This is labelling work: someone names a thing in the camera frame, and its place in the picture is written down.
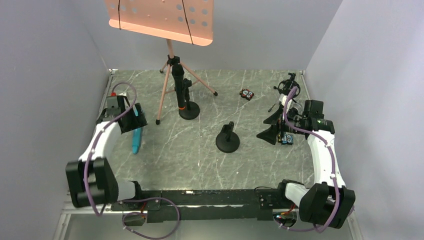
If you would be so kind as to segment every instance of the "microphone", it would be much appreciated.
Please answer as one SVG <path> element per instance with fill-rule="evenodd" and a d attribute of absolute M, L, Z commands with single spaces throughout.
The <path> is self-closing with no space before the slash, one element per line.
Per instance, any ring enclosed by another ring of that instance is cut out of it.
<path fill-rule="evenodd" d="M 178 102 L 178 108 L 183 110 L 186 108 L 184 100 L 184 69 L 179 63 L 172 66 L 172 77 L 175 82 L 175 93 L 176 100 Z"/>

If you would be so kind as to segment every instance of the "pink music stand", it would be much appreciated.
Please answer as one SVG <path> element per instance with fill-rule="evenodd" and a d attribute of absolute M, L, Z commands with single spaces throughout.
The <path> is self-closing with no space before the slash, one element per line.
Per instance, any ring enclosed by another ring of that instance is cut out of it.
<path fill-rule="evenodd" d="M 156 124 L 160 124 L 162 106 L 167 91 L 168 79 L 173 64 L 181 64 L 197 82 L 202 83 L 215 96 L 218 93 L 203 81 L 193 70 L 174 55 L 172 40 L 199 46 L 213 41 L 214 0 L 104 0 L 110 16 L 109 25 L 136 33 L 165 38 L 168 46 L 168 61 L 159 70 L 168 66 L 160 97 Z"/>

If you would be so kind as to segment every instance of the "marble surface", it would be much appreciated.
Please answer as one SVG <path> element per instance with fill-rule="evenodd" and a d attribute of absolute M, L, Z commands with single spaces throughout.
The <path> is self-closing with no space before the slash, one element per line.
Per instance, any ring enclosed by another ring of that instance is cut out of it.
<path fill-rule="evenodd" d="M 190 89 L 190 100 L 200 106 L 200 116 L 184 120 L 178 114 L 174 92 L 165 96 L 160 125 L 155 124 L 165 74 L 158 70 L 117 71 L 111 86 L 128 82 L 137 90 L 137 102 L 146 112 L 141 148 L 132 153 L 132 132 L 118 140 L 109 163 L 118 181 L 138 181 L 144 190 L 212 190 L 251 189 L 257 186 L 276 187 L 283 179 L 300 181 L 310 187 L 314 168 L 309 146 L 301 135 L 294 136 L 294 145 L 271 145 L 256 138 L 266 130 L 263 124 L 271 113 L 268 109 L 278 98 L 273 89 L 288 79 L 286 70 L 196 70 L 204 81 L 218 92 L 214 96 L 201 83 Z M 186 77 L 196 80 L 186 71 Z M 296 98 L 301 104 L 308 98 L 305 86 L 296 71 L 302 91 Z M 167 89 L 172 89 L 170 77 Z M 251 101 L 241 98 L 241 89 L 255 96 Z M 118 86 L 117 93 L 127 91 Z M 223 153 L 215 138 L 224 124 L 234 122 L 240 147 Z"/>

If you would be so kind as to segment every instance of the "tripod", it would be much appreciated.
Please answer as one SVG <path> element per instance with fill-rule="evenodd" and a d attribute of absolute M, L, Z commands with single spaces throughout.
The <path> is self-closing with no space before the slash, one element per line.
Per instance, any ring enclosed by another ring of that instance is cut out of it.
<path fill-rule="evenodd" d="M 164 98 L 165 94 L 169 94 L 172 92 L 175 92 L 175 89 L 168 90 L 167 91 L 167 85 L 168 85 L 168 79 L 170 77 L 171 68 L 174 65 L 181 65 L 183 68 L 185 68 L 191 75 L 193 75 L 197 80 L 193 82 L 191 85 L 194 85 L 198 82 L 202 83 L 205 87 L 207 87 L 215 96 L 218 96 L 218 92 L 215 91 L 212 87 L 210 87 L 205 81 L 203 81 L 200 76 L 198 76 L 193 70 L 191 70 L 186 64 L 184 64 L 182 61 L 180 61 L 180 57 L 174 55 L 174 50 L 172 46 L 172 42 L 170 39 L 166 39 L 166 43 L 168 45 L 168 60 L 163 65 L 163 67 L 159 70 L 160 73 L 163 73 L 165 68 L 166 74 L 165 74 L 165 82 L 163 83 L 163 89 L 162 89 L 162 95 L 160 96 L 160 103 L 159 103 L 159 110 L 157 111 L 157 118 L 156 118 L 156 125 L 159 125 L 161 123 L 161 113 L 162 113 L 162 106 L 164 105 Z"/>

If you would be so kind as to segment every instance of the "wall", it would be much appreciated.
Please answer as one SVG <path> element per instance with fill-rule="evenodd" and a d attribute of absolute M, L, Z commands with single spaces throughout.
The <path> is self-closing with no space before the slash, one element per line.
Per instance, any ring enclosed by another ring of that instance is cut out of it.
<path fill-rule="evenodd" d="M 0 238 L 48 240 L 109 71 L 68 0 L 2 1 L 0 32 Z"/>
<path fill-rule="evenodd" d="M 366 239 L 422 239 L 424 2 L 344 0 L 306 70 Z"/>
<path fill-rule="evenodd" d="M 164 39 L 110 27 L 102 0 L 73 2 L 109 68 L 145 70 L 164 65 L 168 54 Z M 341 2 L 267 0 L 265 6 L 262 0 L 216 0 L 212 44 L 175 42 L 175 54 L 193 69 L 303 70 Z"/>

